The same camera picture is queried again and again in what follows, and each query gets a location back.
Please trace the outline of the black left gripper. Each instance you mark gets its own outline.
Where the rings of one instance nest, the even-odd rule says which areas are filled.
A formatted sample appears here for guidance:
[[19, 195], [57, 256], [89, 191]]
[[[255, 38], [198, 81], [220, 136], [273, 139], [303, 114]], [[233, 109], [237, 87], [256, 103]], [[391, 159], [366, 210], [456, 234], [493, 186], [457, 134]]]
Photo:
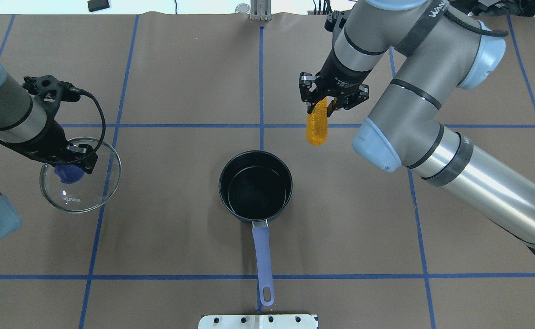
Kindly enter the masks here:
[[65, 137], [64, 129], [56, 121], [47, 121], [40, 133], [30, 140], [30, 152], [44, 163], [67, 163], [86, 174], [92, 174], [98, 155], [87, 143], [75, 145]]

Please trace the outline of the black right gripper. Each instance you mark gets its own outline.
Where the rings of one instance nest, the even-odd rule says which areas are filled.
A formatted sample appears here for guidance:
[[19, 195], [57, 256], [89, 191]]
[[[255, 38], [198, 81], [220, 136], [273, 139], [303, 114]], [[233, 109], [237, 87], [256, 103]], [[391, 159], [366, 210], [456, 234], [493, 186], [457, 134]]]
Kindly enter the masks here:
[[334, 111], [350, 110], [368, 99], [368, 88], [361, 87], [370, 71], [355, 71], [346, 67], [330, 51], [323, 67], [316, 75], [308, 72], [299, 74], [299, 94], [307, 105], [307, 114], [311, 114], [317, 103], [331, 96], [333, 99], [326, 107], [326, 114]]

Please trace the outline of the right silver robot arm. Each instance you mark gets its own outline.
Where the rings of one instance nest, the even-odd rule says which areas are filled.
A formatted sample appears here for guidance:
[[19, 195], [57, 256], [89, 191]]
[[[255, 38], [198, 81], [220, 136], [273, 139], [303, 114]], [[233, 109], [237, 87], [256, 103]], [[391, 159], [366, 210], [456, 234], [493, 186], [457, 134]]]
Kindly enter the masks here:
[[508, 32], [491, 31], [447, 0], [359, 0], [330, 14], [325, 27], [333, 44], [323, 67], [299, 75], [307, 112], [328, 96], [326, 115], [367, 100], [364, 80], [395, 48], [405, 62], [355, 135], [355, 152], [384, 171], [411, 169], [535, 255], [535, 184], [436, 120], [455, 88], [474, 88], [497, 67]]

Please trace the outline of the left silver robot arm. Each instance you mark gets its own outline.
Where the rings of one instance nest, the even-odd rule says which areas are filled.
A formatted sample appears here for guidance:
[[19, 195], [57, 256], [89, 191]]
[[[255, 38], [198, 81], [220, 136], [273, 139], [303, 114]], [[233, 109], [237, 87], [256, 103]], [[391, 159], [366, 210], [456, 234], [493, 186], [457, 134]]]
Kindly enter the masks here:
[[[26, 76], [20, 84], [0, 63], [0, 144], [28, 159], [52, 165], [58, 171], [72, 167], [77, 178], [91, 174], [104, 134], [96, 146], [75, 146], [55, 119], [61, 102], [77, 102], [82, 96], [94, 98], [91, 93], [52, 75]], [[20, 215], [0, 192], [0, 240], [20, 226]]]

